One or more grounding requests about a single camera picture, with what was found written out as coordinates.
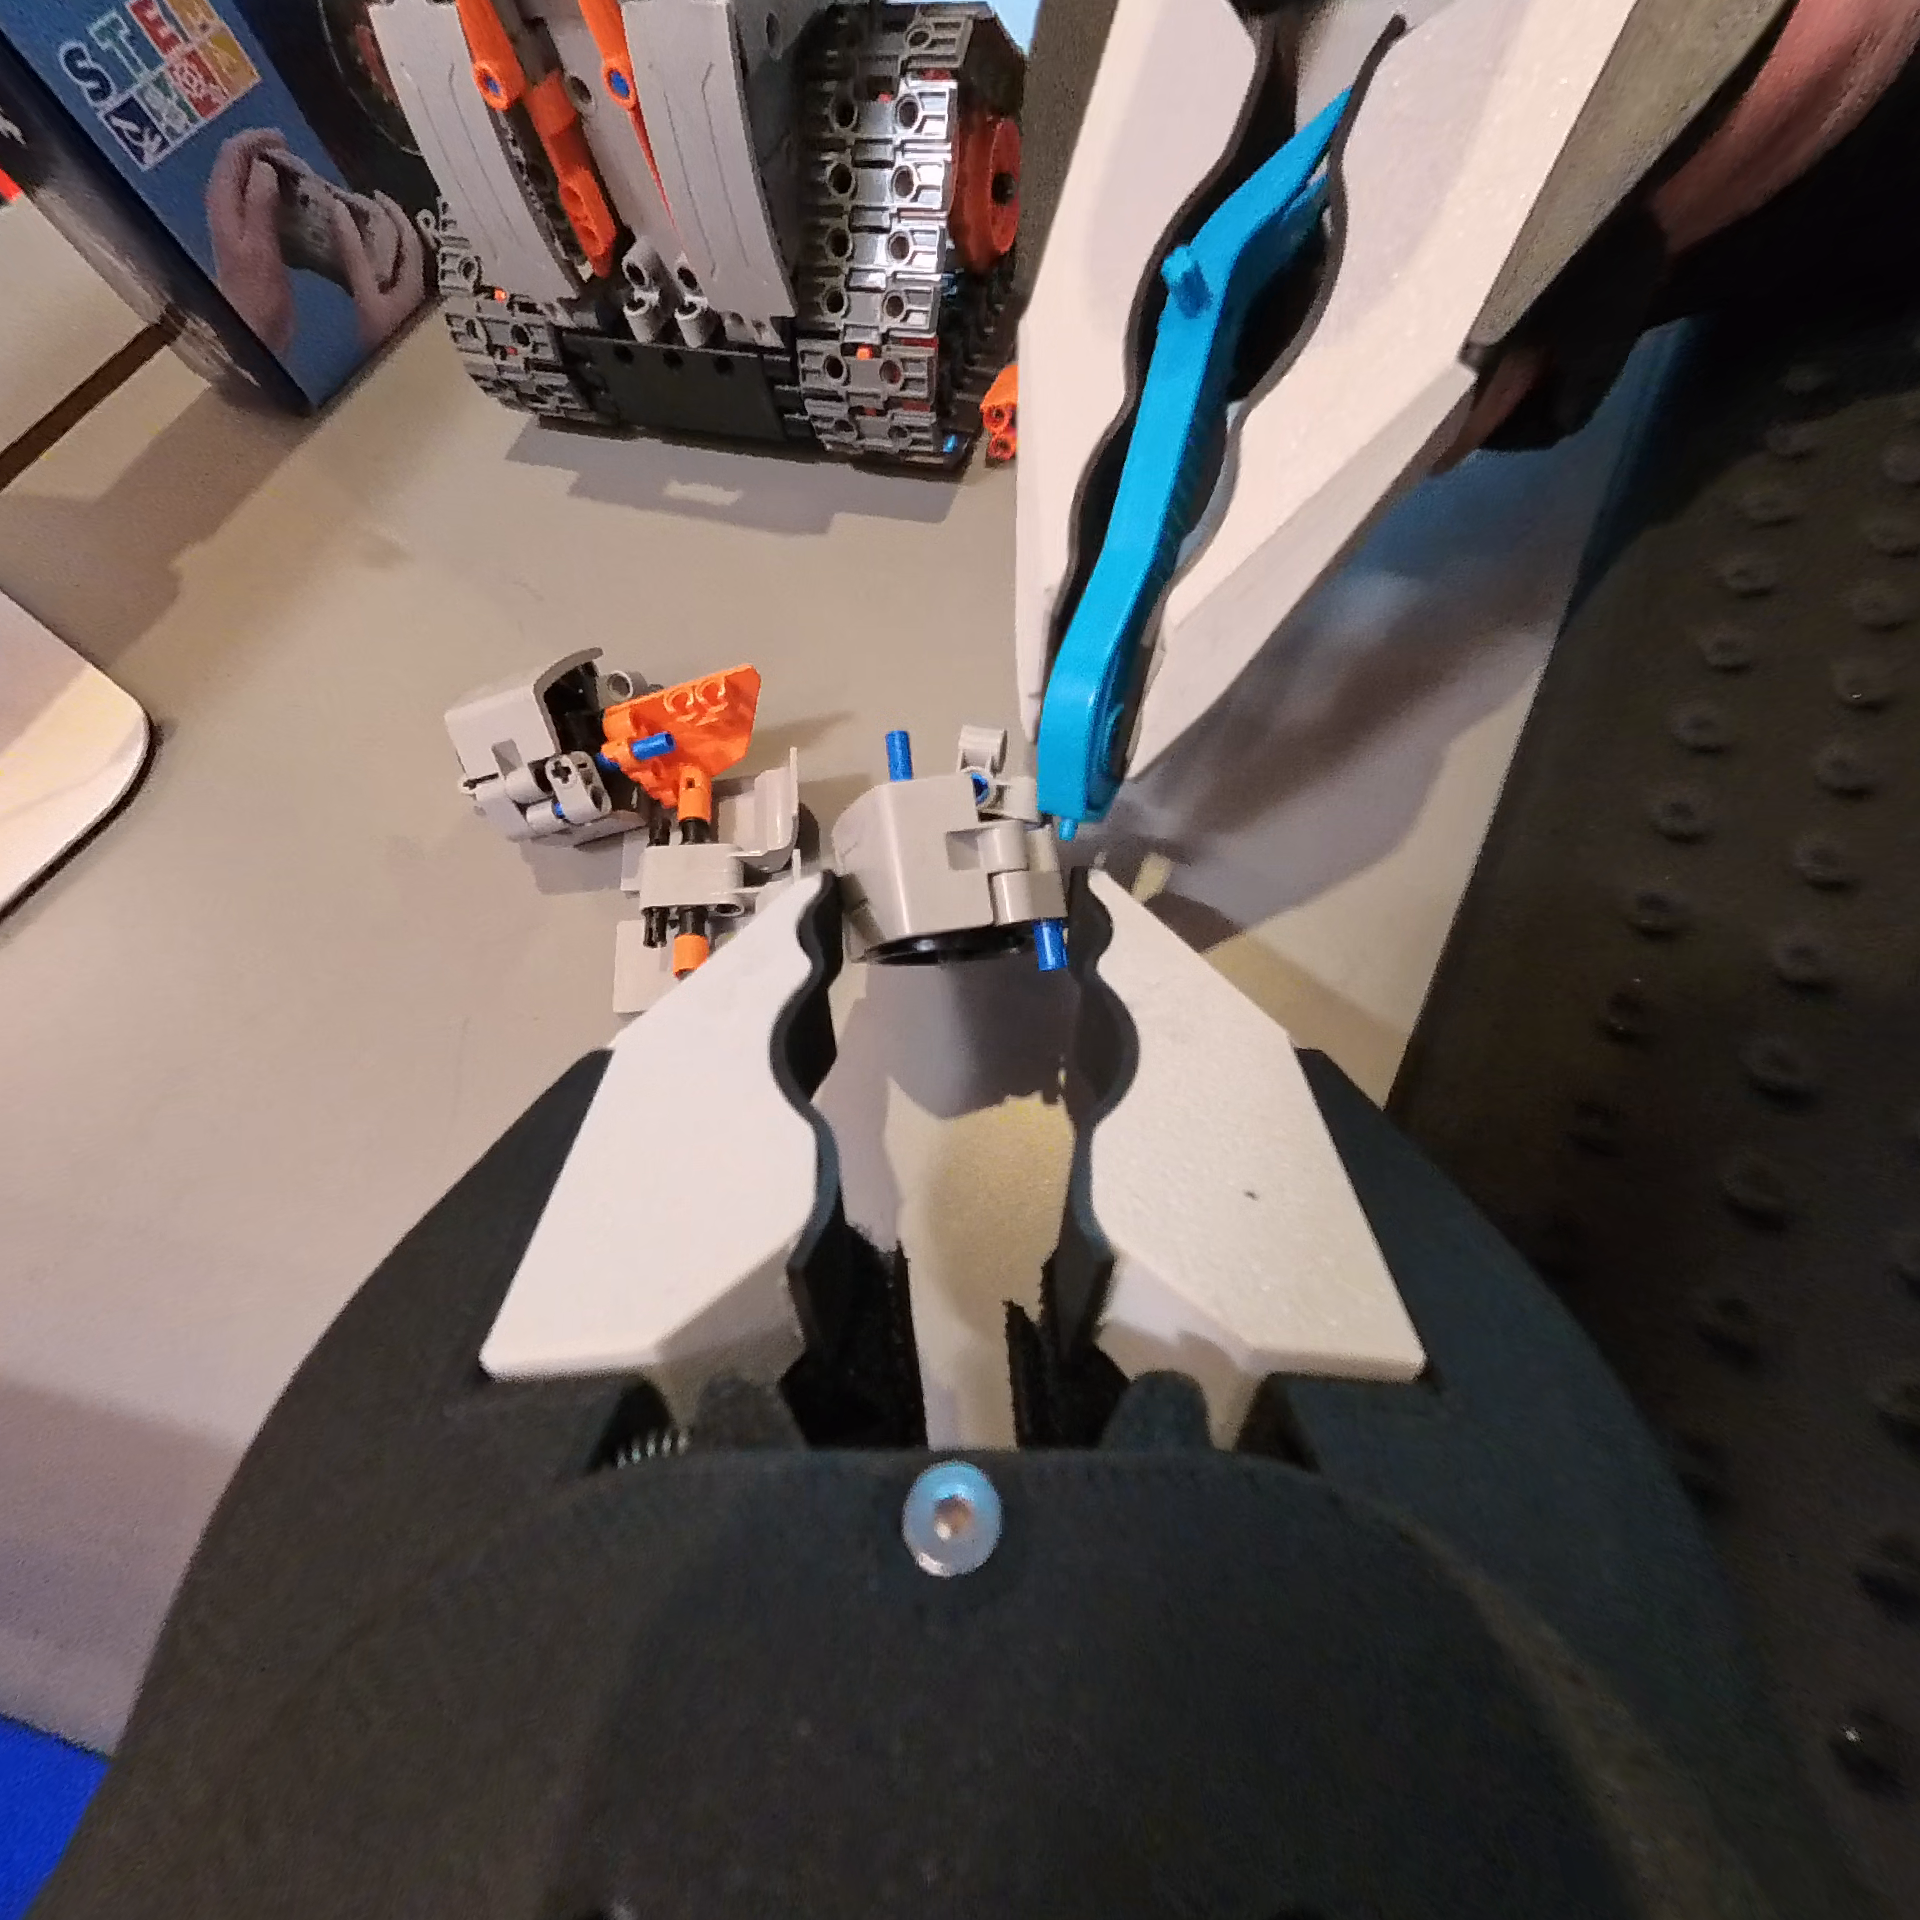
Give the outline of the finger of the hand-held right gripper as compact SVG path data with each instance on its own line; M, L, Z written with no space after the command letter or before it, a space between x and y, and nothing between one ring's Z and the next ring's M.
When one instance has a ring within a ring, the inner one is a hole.
M1473 399L1481 309L1634 11L1448 3L1378 58L1337 144L1328 280L1243 405L1207 538L1160 614L1131 776L1434 463Z
M1229 154L1258 29L1228 2L1117 2L1097 47L1017 335L1017 689L1041 731L1053 622L1097 455L1140 382L1147 280Z

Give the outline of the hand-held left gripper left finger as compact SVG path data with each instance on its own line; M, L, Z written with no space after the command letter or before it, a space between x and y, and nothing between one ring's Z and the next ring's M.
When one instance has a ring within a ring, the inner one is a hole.
M925 1442L905 1257L849 1222L815 1102L842 926L833 875L776 887L612 1042L480 1349L489 1378L637 1375L684 1429L749 1382L811 1442Z

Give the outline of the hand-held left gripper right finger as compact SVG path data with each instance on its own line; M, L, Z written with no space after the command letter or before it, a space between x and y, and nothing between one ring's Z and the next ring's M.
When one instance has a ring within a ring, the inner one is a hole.
M1015 1440L1097 1442L1184 1375L1212 1442L1281 1375L1405 1385L1427 1351L1287 1029L1114 875L1073 877L1073 1160L1041 1307L1005 1311Z

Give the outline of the light blue plastic tool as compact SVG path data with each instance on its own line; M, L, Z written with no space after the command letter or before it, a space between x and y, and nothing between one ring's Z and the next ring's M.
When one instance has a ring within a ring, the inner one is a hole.
M1048 674L1039 805L1064 839L1100 822L1122 781L1147 622L1207 503L1212 435L1225 425L1242 333L1263 290L1296 257L1328 201L1340 90L1160 264L1163 302L1127 431L1117 489L1088 579Z

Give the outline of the grey orange axle assembly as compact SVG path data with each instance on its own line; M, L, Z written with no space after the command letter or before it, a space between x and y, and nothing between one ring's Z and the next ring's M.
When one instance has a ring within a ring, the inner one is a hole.
M615 928L618 1016L644 1015L801 872L801 757L739 771L759 697L761 672L740 662L602 713L602 767L648 802L620 872L633 914Z

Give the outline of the black wheel hub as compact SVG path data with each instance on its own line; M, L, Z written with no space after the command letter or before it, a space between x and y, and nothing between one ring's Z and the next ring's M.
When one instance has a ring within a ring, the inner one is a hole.
M943 933L903 935L863 953L872 967L947 967L1004 953L1028 953L1031 933L1025 926L948 928Z

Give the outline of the person's right hand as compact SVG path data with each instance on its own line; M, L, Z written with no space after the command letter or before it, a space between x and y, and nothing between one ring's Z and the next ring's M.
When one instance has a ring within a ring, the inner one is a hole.
M1556 443L1642 333L1916 285L1916 2L1787 3L1493 352L1437 459Z

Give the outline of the grey orange toy robot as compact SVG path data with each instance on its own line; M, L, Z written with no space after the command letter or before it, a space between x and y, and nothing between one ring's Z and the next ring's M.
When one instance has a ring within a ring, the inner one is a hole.
M599 434L964 467L1017 358L993 3L370 3L468 382Z

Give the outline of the black dimpled panel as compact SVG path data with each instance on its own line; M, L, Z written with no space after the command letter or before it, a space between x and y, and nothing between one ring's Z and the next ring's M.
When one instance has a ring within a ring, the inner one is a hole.
M1409 1042L1720 1558L1818 1835L1916 1914L1916 302L1684 342Z

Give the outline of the grey shell block assembly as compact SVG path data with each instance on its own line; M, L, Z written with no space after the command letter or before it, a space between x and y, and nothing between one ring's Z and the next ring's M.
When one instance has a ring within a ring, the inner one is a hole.
M659 805L602 758L605 711L651 683L599 661L599 648L584 648L445 711L461 789L500 837L580 848L656 825Z

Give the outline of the blue plastic bin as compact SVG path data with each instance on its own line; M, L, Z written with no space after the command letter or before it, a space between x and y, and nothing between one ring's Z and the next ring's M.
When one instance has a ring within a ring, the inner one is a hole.
M3 1917L33 1909L108 1766L108 1755L3 1715Z

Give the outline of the blue robot kit box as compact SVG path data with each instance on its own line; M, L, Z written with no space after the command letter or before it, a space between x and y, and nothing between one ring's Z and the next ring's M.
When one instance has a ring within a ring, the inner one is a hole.
M216 387L312 416L440 295L369 2L4 2L4 173Z

